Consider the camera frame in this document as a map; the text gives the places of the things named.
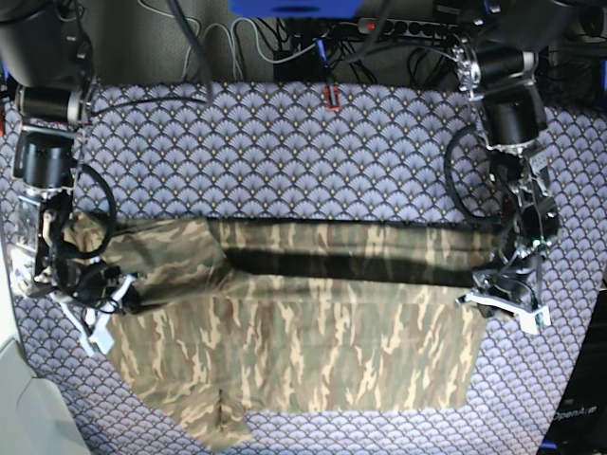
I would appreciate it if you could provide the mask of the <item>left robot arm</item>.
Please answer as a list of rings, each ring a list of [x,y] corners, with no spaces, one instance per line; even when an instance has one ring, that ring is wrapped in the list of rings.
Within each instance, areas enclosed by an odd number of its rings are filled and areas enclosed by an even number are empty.
[[[499,231],[489,264],[472,270],[474,286],[458,304],[474,303],[520,321],[546,323],[543,261],[559,238],[561,218],[549,158],[540,143],[547,127],[535,72],[541,52],[603,1],[474,1],[462,11],[451,48],[461,91],[478,120],[458,131],[444,160],[447,192],[465,219]],[[500,213],[481,217],[466,207],[453,180],[452,152],[478,133],[489,176],[502,194]]]

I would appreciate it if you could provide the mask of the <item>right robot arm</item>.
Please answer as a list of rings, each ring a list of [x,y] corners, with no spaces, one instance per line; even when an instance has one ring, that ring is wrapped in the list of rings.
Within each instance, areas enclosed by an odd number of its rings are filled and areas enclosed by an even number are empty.
[[[103,314],[136,313],[140,298],[131,275],[101,257],[117,227],[115,197],[74,151],[93,78],[92,45],[77,2],[2,2],[1,62],[22,120],[12,167],[13,178],[23,186],[16,243],[9,250],[13,283],[30,298],[50,296]],[[89,250],[64,236],[80,174],[101,188],[108,205],[101,242]]]

